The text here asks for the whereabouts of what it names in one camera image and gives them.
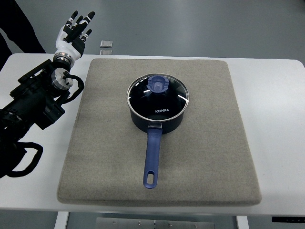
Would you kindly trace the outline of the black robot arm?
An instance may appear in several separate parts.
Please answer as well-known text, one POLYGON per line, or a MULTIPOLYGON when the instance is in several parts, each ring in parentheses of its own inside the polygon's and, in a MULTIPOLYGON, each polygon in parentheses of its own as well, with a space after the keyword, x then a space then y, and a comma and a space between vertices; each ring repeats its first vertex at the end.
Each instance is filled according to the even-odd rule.
POLYGON ((43 147, 21 142, 33 125, 45 129, 64 113, 63 104, 77 98, 84 89, 83 80, 71 75, 75 58, 58 52, 18 81, 13 98, 0 111, 0 176, 23 177, 37 166, 43 147))

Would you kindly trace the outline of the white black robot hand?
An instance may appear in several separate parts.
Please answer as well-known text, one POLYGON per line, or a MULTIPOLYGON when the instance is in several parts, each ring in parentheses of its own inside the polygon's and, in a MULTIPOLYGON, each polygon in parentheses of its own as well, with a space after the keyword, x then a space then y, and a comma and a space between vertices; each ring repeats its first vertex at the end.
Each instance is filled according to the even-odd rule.
POLYGON ((60 29, 55 46, 56 54, 66 53, 73 61, 82 57, 85 50, 85 43, 92 33, 92 29, 86 31, 87 26, 95 16, 95 12, 88 13, 83 17, 77 17, 76 10, 66 21, 65 25, 60 29))

